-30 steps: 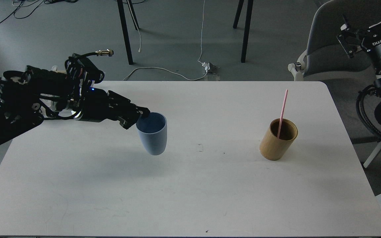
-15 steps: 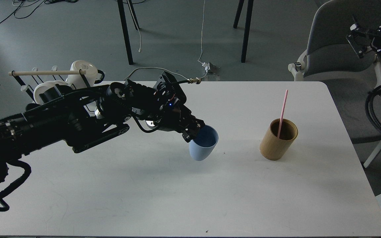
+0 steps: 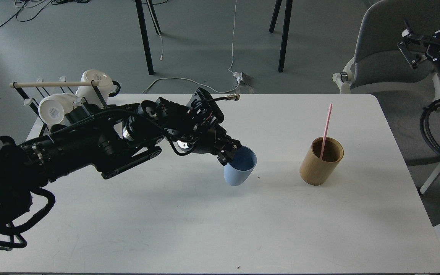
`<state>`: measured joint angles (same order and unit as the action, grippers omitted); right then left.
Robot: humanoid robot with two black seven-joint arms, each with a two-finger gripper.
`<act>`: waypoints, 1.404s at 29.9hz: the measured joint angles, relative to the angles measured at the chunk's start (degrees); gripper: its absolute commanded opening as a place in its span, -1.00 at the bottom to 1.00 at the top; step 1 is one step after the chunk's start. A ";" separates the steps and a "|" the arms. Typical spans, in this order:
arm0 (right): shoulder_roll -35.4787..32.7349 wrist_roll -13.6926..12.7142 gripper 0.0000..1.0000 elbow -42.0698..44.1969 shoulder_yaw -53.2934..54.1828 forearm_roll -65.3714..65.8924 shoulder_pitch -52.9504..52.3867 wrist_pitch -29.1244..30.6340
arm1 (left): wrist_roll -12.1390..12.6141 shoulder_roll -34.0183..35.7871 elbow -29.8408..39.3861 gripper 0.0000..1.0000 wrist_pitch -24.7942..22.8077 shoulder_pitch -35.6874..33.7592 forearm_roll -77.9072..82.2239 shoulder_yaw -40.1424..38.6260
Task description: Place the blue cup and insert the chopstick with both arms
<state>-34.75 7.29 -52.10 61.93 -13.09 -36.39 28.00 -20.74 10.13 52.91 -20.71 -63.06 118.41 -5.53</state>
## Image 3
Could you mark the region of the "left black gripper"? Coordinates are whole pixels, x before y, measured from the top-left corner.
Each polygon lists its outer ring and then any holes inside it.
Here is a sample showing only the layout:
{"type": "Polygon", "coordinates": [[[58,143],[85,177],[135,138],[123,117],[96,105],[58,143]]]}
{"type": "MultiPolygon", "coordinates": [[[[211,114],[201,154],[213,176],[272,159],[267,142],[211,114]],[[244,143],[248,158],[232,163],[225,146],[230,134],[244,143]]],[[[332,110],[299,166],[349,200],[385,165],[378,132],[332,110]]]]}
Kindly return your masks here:
{"type": "Polygon", "coordinates": [[[238,94],[216,99],[205,89],[198,88],[186,105],[167,101],[167,141],[177,155],[212,154],[226,166],[242,148],[220,125],[225,116],[217,102],[238,100],[238,94]]]}

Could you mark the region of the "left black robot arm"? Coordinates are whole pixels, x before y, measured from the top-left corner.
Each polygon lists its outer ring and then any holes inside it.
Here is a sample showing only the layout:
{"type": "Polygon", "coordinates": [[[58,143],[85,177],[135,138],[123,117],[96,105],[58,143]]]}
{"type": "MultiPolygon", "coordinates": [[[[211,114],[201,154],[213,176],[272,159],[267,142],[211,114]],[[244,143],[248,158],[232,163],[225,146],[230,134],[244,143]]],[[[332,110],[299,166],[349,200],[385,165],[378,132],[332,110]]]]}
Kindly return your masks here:
{"type": "Polygon", "coordinates": [[[177,155],[212,154],[222,165],[243,146],[221,127],[220,100],[198,88],[187,105],[159,97],[156,101],[108,105],[84,103],[74,108],[69,126],[51,127],[45,136],[21,144],[0,136],[0,250],[27,246],[21,236],[44,218],[55,196],[50,182],[92,165],[110,179],[160,154],[166,139],[177,155]]]}

